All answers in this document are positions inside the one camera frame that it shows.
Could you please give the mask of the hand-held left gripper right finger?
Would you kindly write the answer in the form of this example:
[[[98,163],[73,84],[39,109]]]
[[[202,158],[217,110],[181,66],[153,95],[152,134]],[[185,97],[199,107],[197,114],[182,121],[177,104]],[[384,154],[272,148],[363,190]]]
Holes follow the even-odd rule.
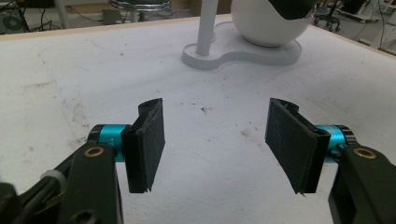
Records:
[[[322,166],[338,162],[345,146],[356,143],[345,125],[314,125],[294,103],[271,98],[265,143],[275,155],[295,193],[315,193]]]

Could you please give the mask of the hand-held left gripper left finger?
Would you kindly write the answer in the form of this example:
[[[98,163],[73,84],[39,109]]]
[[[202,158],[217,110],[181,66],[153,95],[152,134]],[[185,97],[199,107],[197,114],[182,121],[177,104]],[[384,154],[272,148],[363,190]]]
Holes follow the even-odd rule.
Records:
[[[163,99],[140,104],[133,124],[95,125],[88,140],[115,150],[116,162],[125,163],[131,193],[151,191],[165,145]]]

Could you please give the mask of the white bowl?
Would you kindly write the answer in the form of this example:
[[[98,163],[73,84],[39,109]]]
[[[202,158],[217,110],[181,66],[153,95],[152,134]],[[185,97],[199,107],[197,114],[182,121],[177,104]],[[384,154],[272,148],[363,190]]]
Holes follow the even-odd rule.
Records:
[[[313,18],[317,0],[233,0],[231,15],[247,41],[278,47],[299,37]]]

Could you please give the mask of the white table mat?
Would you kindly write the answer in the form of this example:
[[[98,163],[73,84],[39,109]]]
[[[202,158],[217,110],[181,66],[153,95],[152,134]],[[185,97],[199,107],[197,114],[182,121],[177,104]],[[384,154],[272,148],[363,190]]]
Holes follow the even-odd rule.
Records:
[[[124,193],[127,224],[332,224],[328,195],[298,195],[264,140],[271,98],[343,124],[396,163],[396,57],[309,27],[297,63],[185,65],[195,18],[0,36],[0,181],[26,191],[101,123],[163,100],[151,192]]]

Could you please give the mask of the black wheeled chair base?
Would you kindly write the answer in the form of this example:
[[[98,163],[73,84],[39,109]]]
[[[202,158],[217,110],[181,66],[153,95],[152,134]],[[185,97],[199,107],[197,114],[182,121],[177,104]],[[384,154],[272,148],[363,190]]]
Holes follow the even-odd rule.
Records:
[[[314,25],[319,26],[321,21],[325,22],[325,28],[329,32],[339,32],[340,31],[340,21],[338,18],[335,18],[333,13],[335,9],[332,8],[328,14],[318,14],[314,17]]]

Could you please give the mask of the white table leg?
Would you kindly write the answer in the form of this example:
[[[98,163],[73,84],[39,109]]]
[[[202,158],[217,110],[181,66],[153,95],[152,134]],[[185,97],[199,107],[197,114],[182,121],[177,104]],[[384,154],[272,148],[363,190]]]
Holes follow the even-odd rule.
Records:
[[[66,5],[64,3],[64,0],[54,0],[54,4],[57,8],[58,16],[60,19],[60,23],[62,25],[63,29],[70,29],[70,22],[68,19],[67,11],[66,11]]]

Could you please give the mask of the white stand with post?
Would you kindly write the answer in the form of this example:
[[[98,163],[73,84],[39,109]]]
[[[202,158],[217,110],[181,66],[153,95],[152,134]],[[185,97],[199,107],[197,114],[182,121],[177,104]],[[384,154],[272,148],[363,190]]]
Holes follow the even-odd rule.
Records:
[[[302,47],[296,40],[277,48],[259,47],[238,34],[231,21],[215,24],[218,1],[202,0],[197,43],[183,49],[181,60],[184,64],[199,70],[212,70],[232,61],[269,65],[289,65],[298,61]]]

